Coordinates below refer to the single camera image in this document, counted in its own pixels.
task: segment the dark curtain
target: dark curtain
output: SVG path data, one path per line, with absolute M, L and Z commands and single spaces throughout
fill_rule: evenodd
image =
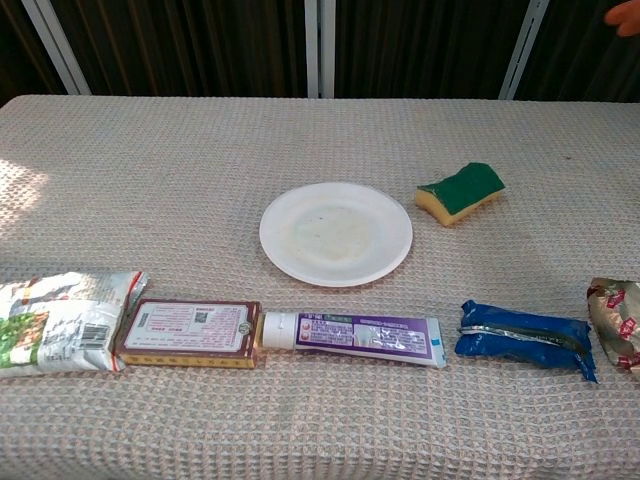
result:
M 528 4 L 338 0 L 336 96 L 497 98 Z
M 640 101 L 640 36 L 619 38 L 603 21 L 618 3 L 552 1 L 516 99 Z
M 0 0 L 0 106 L 18 95 L 66 93 L 20 0 Z
M 306 97 L 304 0 L 52 0 L 94 94 Z

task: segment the white tube cap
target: white tube cap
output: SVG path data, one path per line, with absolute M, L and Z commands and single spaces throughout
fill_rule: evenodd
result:
M 264 316 L 262 346 L 293 350 L 296 342 L 297 313 L 267 312 Z

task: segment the blue snack package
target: blue snack package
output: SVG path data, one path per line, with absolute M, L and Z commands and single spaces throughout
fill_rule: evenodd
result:
M 587 322 L 505 310 L 467 301 L 456 353 L 526 360 L 547 368 L 579 368 L 598 383 Z

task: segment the plate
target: plate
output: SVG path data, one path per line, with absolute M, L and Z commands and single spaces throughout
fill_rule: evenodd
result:
M 353 183 L 316 183 L 276 198 L 260 222 L 260 243 L 283 272 L 313 285 L 352 287 L 402 263 L 413 240 L 406 210 Z

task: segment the yellow sponge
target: yellow sponge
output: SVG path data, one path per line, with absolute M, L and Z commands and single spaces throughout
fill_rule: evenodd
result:
M 489 165 L 470 163 L 441 182 L 419 186 L 416 205 L 448 227 L 495 199 L 504 188 Z

